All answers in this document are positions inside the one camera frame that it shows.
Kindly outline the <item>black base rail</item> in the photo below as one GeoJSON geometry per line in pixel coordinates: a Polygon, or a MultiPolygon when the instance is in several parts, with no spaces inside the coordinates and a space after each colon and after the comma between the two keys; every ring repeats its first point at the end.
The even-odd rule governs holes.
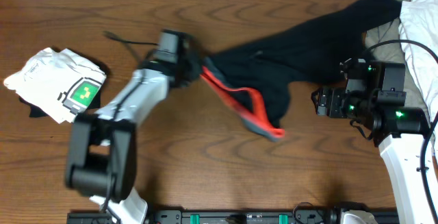
{"type": "Polygon", "coordinates": [[[292,223],[399,223],[395,209],[369,209],[362,203],[347,202],[333,208],[299,203],[293,210],[268,212],[225,212],[160,210],[149,212],[148,224],[292,224],[292,223]]]}

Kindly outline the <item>beige garment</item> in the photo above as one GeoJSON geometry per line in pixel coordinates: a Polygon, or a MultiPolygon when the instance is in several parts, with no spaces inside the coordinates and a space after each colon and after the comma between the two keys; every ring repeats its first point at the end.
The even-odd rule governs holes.
{"type": "MultiPolygon", "coordinates": [[[[398,27],[400,19],[397,17],[393,21],[375,27],[366,32],[365,45],[370,47],[379,42],[399,39],[398,27]]],[[[401,49],[400,43],[388,44],[377,47],[372,51],[372,55],[380,61],[404,63],[406,66],[404,77],[404,91],[407,93],[405,102],[406,107],[421,108],[426,116],[428,116],[428,108],[422,98],[419,88],[415,85],[414,79],[409,72],[409,68],[404,58],[404,51],[401,49]]]]}

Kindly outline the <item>black leggings red waistband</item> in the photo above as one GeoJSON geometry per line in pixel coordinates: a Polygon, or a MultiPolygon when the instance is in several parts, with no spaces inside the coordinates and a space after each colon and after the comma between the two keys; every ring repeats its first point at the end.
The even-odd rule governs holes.
{"type": "Polygon", "coordinates": [[[369,59],[363,33],[400,16],[399,0],[358,0],[347,8],[311,19],[205,59],[201,77],[251,132],[278,141],[289,107],[292,82],[332,84],[343,79],[339,65],[369,59]]]}

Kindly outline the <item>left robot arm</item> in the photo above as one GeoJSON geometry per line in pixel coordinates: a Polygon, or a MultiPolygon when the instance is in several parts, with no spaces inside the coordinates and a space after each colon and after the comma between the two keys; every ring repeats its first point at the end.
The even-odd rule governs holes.
{"type": "Polygon", "coordinates": [[[134,187],[136,130],[171,88],[200,77],[203,58],[193,36],[163,30],[157,47],[138,60],[129,83],[93,114],[72,124],[65,184],[99,205],[97,212],[72,211],[68,223],[145,223],[147,202],[134,187]]]}

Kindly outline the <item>folded white graphic t-shirt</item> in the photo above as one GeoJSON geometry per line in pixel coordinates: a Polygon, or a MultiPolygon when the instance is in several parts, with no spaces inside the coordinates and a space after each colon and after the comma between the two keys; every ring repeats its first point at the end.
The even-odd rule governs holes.
{"type": "Polygon", "coordinates": [[[87,58],[64,49],[46,48],[32,56],[3,84],[58,123],[75,120],[100,91],[106,74],[87,58]]]}

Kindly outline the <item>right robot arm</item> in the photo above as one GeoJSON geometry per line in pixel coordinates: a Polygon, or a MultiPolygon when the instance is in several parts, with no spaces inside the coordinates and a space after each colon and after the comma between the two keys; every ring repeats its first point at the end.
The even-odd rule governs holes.
{"type": "Polygon", "coordinates": [[[436,174],[430,152],[432,128],[421,108],[405,105],[405,65],[357,62],[341,65],[343,88],[321,87],[311,95],[316,114],[349,119],[378,147],[391,180],[400,223],[436,223],[436,174]]]}

